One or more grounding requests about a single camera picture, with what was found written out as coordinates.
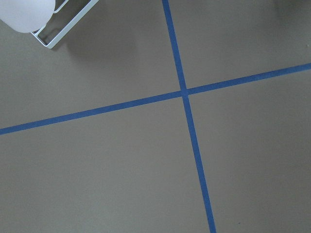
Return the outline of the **white cup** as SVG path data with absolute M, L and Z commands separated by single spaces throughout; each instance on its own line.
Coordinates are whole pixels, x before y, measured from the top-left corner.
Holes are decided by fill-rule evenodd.
M 2 0 L 0 19 L 17 32 L 34 32 L 51 19 L 55 4 L 55 0 Z

